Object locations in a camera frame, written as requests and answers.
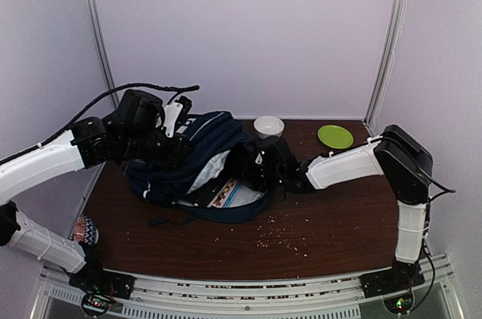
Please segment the navy blue student backpack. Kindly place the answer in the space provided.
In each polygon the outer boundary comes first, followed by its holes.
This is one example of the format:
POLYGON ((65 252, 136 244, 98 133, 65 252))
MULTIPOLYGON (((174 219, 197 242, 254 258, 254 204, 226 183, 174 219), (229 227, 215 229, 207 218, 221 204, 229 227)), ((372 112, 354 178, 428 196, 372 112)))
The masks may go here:
POLYGON ((236 146, 247 143, 248 135, 242 122, 228 111, 192 114, 178 132, 188 137, 193 148, 184 165, 171 169, 159 160, 148 163, 140 159, 130 161, 127 177, 135 194, 164 208, 181 209, 191 220, 199 218, 216 223, 245 223, 256 218, 268 206, 275 195, 275 187, 264 192, 248 188, 248 202, 234 208, 180 205, 180 199, 210 180, 236 180, 225 171, 224 165, 236 146))

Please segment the blue illustrated book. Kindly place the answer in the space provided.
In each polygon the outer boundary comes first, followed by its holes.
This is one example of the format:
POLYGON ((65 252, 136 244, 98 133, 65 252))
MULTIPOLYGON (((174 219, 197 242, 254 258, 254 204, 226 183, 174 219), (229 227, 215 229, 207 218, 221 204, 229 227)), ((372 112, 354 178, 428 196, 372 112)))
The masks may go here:
POLYGON ((234 208, 248 202, 248 187, 238 180, 230 179, 207 205, 208 208, 234 208))

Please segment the black notebook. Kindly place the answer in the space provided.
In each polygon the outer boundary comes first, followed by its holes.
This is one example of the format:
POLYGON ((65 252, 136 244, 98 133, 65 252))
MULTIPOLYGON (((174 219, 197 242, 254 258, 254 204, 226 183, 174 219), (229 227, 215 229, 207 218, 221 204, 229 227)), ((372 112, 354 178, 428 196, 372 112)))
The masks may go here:
POLYGON ((192 193, 189 193, 184 198, 180 199, 178 203, 180 205, 207 207, 213 199, 215 199, 218 193, 226 184, 226 178, 217 178, 210 180, 202 187, 196 189, 192 193))

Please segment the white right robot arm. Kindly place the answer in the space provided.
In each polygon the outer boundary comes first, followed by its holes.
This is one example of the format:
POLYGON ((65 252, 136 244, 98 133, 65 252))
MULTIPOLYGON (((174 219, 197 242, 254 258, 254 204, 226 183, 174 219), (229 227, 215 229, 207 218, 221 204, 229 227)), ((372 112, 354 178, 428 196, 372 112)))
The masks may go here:
POLYGON ((229 175, 255 191, 274 187, 307 195, 359 178, 383 176, 398 203, 398 241, 392 267, 367 275, 368 288, 388 284, 401 290, 415 282, 429 221, 432 155, 401 127, 390 125, 381 135, 349 150, 297 161, 283 138, 272 136, 237 145, 227 156, 229 175))

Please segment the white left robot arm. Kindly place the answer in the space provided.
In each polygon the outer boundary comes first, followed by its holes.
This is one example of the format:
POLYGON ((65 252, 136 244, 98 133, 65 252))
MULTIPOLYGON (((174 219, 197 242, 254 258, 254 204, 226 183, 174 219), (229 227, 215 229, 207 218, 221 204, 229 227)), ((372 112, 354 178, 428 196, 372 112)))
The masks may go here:
POLYGON ((176 130, 192 106, 184 94, 199 86, 134 83, 119 89, 124 93, 120 104, 106 117, 86 118, 84 114, 114 90, 97 96, 51 137, 1 161, 1 244, 58 265, 87 293, 113 287, 93 248, 31 220, 12 199, 58 176, 108 161, 182 164, 190 145, 176 130))

